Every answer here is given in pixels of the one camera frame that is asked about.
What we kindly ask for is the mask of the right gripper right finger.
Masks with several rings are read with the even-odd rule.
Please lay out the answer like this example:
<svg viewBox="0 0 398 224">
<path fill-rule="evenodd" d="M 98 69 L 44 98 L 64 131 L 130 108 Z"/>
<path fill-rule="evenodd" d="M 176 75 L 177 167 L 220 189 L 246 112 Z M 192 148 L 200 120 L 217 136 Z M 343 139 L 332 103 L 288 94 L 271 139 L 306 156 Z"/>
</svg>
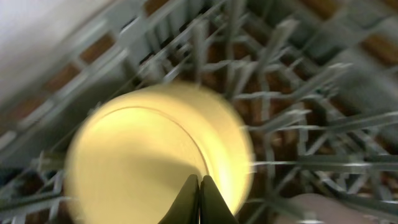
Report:
<svg viewBox="0 0 398 224">
<path fill-rule="evenodd" d="M 238 224 L 211 176 L 204 176 L 200 185 L 200 223 Z"/>
</svg>

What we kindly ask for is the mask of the yellow bowl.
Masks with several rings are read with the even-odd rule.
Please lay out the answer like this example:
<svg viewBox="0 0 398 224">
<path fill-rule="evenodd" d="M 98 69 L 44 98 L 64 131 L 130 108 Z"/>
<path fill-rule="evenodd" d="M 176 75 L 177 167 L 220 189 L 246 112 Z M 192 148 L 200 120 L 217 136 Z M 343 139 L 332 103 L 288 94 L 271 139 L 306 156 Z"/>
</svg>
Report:
<svg viewBox="0 0 398 224">
<path fill-rule="evenodd" d="M 238 213 L 253 181 L 253 145 L 223 96 L 189 82 L 118 96 L 90 115 L 65 161 L 77 223 L 158 223 L 189 175 L 213 178 Z"/>
</svg>

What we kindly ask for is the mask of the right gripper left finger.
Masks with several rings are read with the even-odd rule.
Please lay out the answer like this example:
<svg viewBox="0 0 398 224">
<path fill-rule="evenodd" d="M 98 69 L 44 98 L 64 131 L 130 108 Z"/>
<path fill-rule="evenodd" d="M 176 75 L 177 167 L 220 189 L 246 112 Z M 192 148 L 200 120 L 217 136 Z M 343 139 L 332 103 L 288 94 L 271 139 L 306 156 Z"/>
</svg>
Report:
<svg viewBox="0 0 398 224">
<path fill-rule="evenodd" d="M 199 224 L 200 188 L 198 176 L 190 175 L 159 224 Z"/>
</svg>

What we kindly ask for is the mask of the grey dishwasher rack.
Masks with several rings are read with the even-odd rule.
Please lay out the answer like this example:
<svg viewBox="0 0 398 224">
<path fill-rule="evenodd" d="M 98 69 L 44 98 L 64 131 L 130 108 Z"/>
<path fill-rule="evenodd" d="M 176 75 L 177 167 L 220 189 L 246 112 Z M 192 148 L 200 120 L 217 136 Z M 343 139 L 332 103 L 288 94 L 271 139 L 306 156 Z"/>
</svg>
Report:
<svg viewBox="0 0 398 224">
<path fill-rule="evenodd" d="M 359 42 L 387 24 L 330 1 L 2 1 L 1 222 L 77 223 L 65 161 L 112 99 L 189 82 L 223 96 L 253 145 L 239 223 L 319 194 L 397 222 L 397 73 Z"/>
</svg>

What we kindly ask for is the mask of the pink cup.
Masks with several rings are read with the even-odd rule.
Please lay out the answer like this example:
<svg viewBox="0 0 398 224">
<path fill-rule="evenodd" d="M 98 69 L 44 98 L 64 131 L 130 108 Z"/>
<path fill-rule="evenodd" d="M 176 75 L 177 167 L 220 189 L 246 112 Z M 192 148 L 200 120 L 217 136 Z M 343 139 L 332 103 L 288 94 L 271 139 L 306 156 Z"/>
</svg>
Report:
<svg viewBox="0 0 398 224">
<path fill-rule="evenodd" d="M 319 194 L 300 194 L 288 199 L 271 197 L 268 204 L 277 214 L 275 223 L 377 223 L 374 218 Z"/>
</svg>

